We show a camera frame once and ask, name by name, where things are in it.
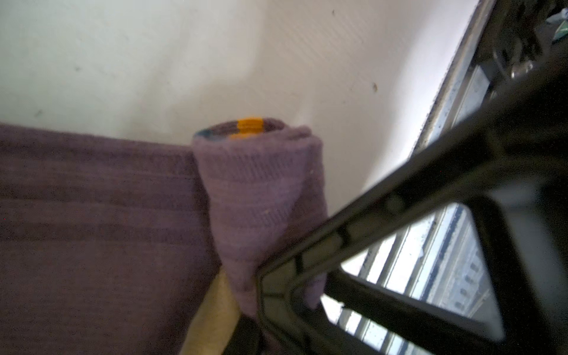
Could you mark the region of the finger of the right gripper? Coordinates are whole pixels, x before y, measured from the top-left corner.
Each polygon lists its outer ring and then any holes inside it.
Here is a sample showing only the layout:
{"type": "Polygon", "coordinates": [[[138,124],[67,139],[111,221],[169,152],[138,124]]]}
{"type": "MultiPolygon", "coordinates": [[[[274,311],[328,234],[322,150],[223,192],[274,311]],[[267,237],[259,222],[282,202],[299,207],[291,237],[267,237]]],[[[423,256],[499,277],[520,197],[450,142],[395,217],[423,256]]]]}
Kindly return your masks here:
{"type": "Polygon", "coordinates": [[[293,354],[372,354],[311,310],[325,293],[434,354],[567,352],[567,55],[557,54],[411,158],[257,275],[263,330],[293,354]],[[454,208],[480,244],[498,318],[475,320],[344,272],[341,263],[454,208]]]}

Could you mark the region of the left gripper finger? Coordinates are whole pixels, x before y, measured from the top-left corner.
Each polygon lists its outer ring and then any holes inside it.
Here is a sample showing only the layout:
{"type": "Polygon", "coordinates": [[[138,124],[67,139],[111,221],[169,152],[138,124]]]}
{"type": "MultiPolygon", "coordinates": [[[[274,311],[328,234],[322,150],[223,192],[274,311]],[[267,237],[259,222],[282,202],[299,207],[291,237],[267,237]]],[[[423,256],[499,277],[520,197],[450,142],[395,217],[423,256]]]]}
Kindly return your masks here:
{"type": "Polygon", "coordinates": [[[262,354],[262,332],[250,317],[241,315],[222,355],[262,354]]]}

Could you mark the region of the purple striped sock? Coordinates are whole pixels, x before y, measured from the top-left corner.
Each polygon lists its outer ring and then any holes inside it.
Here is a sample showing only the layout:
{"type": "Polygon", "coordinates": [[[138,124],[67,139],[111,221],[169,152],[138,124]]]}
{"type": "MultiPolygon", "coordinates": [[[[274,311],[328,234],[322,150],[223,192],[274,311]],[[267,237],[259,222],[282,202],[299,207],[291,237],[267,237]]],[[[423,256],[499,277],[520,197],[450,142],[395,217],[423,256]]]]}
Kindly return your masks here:
{"type": "Polygon", "coordinates": [[[322,141],[272,118],[176,146],[1,126],[1,352],[203,354],[328,216],[322,141]]]}

